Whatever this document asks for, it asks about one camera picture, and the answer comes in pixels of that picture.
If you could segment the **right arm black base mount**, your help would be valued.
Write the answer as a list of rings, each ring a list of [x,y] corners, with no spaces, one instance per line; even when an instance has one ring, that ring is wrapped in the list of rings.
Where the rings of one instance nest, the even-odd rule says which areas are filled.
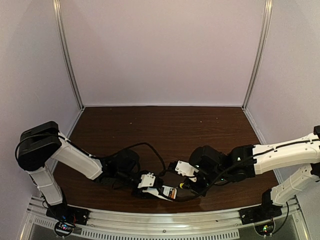
[[[238,212],[242,225],[253,224],[259,236],[267,237],[274,233],[274,218],[282,215],[282,207],[257,205],[242,208]]]

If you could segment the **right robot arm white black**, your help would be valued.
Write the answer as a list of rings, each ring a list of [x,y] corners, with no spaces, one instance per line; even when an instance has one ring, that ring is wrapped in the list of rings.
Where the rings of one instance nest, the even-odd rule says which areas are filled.
[[[269,144],[235,147],[224,154],[205,145],[196,148],[186,164],[181,189],[205,195],[209,186],[240,182],[274,169],[299,165],[283,183],[268,190],[264,205],[283,206],[285,202],[320,179],[320,128],[299,139]]]

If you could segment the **front aluminium rail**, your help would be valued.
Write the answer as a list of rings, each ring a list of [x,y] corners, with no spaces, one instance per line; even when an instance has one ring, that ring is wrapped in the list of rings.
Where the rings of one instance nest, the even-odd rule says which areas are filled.
[[[259,223],[242,224],[239,208],[191,212],[142,214],[90,209],[86,225],[77,224],[63,238],[54,232],[56,220],[46,216],[39,198],[31,198],[18,240],[311,240],[296,199],[275,217],[275,230],[270,237],[256,233]]]

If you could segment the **white red remote control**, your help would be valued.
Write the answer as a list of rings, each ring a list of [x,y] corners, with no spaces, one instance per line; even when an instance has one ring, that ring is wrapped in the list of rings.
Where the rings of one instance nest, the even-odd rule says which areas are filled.
[[[176,199],[177,189],[174,187],[163,185],[160,188],[160,192],[161,192],[160,199],[171,201],[171,202]]]

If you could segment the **aluminium frame post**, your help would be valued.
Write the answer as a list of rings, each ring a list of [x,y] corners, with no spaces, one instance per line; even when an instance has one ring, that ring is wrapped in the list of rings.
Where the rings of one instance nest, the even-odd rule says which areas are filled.
[[[253,68],[250,75],[250,80],[248,84],[248,88],[245,94],[245,98],[242,104],[242,110],[245,111],[248,108],[254,86],[258,77],[259,69],[262,63],[264,49],[267,43],[270,25],[271,25],[271,19],[272,19],[272,13],[273,13],[273,1],[272,0],[266,0],[263,10],[263,16],[262,16],[262,23],[261,23],[261,30],[259,35],[259,41],[257,46],[257,51],[255,55],[255,59],[253,62]]]
[[[55,20],[56,20],[57,31],[58,31],[59,41],[60,41],[60,45],[61,45],[63,60],[65,63],[65,68],[67,71],[71,90],[72,90],[73,95],[75,97],[75,101],[76,101],[78,109],[83,110],[85,108],[85,106],[83,104],[83,101],[82,101],[82,98],[80,95],[78,84],[76,82],[74,69],[72,66],[71,56],[70,56],[70,52],[69,52],[69,48],[68,48],[66,31],[65,31],[64,22],[63,22],[61,1],[60,0],[53,0],[52,2],[53,2],[53,10],[54,10],[54,15],[55,15]]]

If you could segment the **left aluminium frame post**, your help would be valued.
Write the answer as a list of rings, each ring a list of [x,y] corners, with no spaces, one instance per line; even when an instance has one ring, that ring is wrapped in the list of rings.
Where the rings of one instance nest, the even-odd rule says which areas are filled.
[[[65,63],[65,68],[67,71],[71,90],[72,90],[73,95],[75,97],[75,101],[76,101],[78,109],[83,110],[85,108],[85,106],[83,104],[83,101],[82,101],[82,98],[80,95],[78,84],[76,82],[74,69],[72,66],[71,56],[70,56],[70,52],[69,52],[69,48],[68,48],[66,31],[65,31],[64,22],[63,22],[61,1],[60,0],[53,0],[52,2],[53,2],[53,10],[54,10],[54,15],[55,15],[55,20],[56,20],[57,31],[58,31],[59,41],[60,41],[60,45],[61,45],[63,60]]]

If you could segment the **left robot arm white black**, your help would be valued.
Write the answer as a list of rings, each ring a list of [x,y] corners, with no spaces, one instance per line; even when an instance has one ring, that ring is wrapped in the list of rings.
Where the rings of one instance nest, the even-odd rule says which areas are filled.
[[[18,165],[35,182],[49,207],[67,204],[62,189],[47,166],[49,159],[65,164],[96,183],[105,185],[116,180],[143,197],[161,197],[154,186],[156,176],[140,172],[140,157],[131,146],[109,156],[95,156],[72,143],[54,121],[24,131],[14,155]]]

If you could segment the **right aluminium frame post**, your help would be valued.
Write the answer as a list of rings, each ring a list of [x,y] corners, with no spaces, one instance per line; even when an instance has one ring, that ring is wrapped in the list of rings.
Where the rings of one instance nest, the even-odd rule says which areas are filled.
[[[255,55],[255,59],[253,62],[253,68],[250,75],[250,80],[248,84],[248,88],[245,94],[245,98],[242,104],[242,110],[245,111],[248,108],[254,86],[258,77],[259,69],[262,63],[264,49],[267,43],[270,25],[271,25],[271,19],[272,19],[272,13],[273,13],[273,1],[272,0],[266,0],[263,10],[263,16],[262,16],[262,23],[261,23],[261,30],[259,35],[259,41],[257,46],[257,51]]]

